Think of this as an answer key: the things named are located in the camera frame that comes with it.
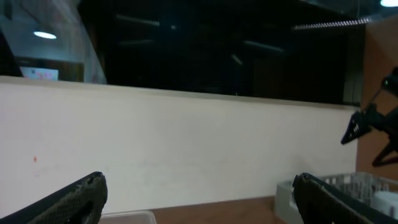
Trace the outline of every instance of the white container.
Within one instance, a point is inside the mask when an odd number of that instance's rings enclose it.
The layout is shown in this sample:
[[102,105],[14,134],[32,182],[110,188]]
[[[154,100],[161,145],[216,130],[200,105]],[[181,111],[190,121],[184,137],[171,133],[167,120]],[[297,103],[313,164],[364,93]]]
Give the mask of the white container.
[[112,213],[101,216],[99,224],[156,224],[150,211]]

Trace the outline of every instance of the ceiling light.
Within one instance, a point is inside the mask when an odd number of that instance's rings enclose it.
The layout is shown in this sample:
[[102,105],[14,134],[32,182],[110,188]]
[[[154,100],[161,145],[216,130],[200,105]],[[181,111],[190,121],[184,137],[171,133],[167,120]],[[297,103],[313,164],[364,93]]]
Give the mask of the ceiling light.
[[46,32],[40,32],[40,31],[35,31],[33,32],[37,37],[42,37],[42,38],[46,38],[46,39],[56,39],[57,36],[53,35],[53,34],[49,34]]
[[397,7],[398,0],[381,0],[380,4],[384,7]]

